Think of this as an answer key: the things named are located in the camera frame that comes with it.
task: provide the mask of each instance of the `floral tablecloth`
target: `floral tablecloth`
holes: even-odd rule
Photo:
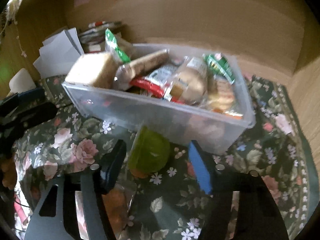
[[[319,201],[316,168],[308,142],[299,127],[286,89],[259,77],[247,77],[256,114],[256,125],[246,130],[215,162],[240,172],[257,170],[276,201],[290,239],[298,234]],[[133,131],[108,121],[80,116],[60,92],[63,77],[44,81],[47,96],[59,111],[51,121],[34,127],[16,141],[16,165],[21,188],[33,209],[47,181],[60,172],[76,172],[108,154],[121,138],[130,149]],[[210,211],[211,198],[200,191],[187,148],[172,144],[166,167],[146,179],[132,178],[137,193],[123,239],[197,239]],[[233,216],[227,238],[232,238],[238,208],[233,199]]]

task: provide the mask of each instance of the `green snack bag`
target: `green snack bag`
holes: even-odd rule
[[[143,126],[132,146],[128,167],[146,174],[157,172],[166,165],[169,154],[169,140]]]
[[[128,55],[122,49],[120,49],[116,37],[109,29],[106,29],[105,37],[107,47],[106,50],[112,52],[113,57],[116,57],[116,61],[120,61],[121,64],[125,64],[131,61]]]
[[[230,84],[235,82],[235,77],[227,59],[221,53],[204,55],[204,61],[214,75],[223,75]]]

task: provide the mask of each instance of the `storage box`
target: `storage box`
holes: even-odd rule
[[[135,44],[137,56],[169,49],[170,58],[183,59],[185,56],[202,57],[213,53],[205,49],[166,44]],[[63,83],[64,89],[79,112],[94,116],[117,125],[137,131],[141,125],[161,133],[171,142],[187,145],[197,140],[207,152],[223,153],[242,134],[255,124],[251,98],[236,58],[226,55],[234,72],[236,98],[241,120],[194,106],[180,105],[157,98],[131,94],[122,91],[100,89],[82,84]]]

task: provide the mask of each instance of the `blue gripper pad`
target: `blue gripper pad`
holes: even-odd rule
[[[211,186],[211,168],[215,167],[215,162],[209,154],[203,152],[197,141],[189,143],[189,159],[192,163],[200,189],[206,194],[210,194]]]

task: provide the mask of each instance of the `white plastic object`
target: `white plastic object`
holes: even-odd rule
[[[169,49],[171,59],[202,57],[213,51],[187,46],[167,44],[134,44],[138,57]],[[238,120],[195,106],[181,105],[157,98],[131,94],[122,91],[93,88],[84,85],[63,83],[72,102],[84,116],[94,116],[102,120],[137,131],[146,125],[171,142],[187,145],[197,140],[203,150],[222,154],[243,131],[255,124],[251,97],[247,85],[237,65],[236,57],[225,55],[233,70],[236,81],[234,91],[243,118]]]
[[[12,93],[22,93],[36,88],[28,70],[22,68],[9,82],[10,91]]]

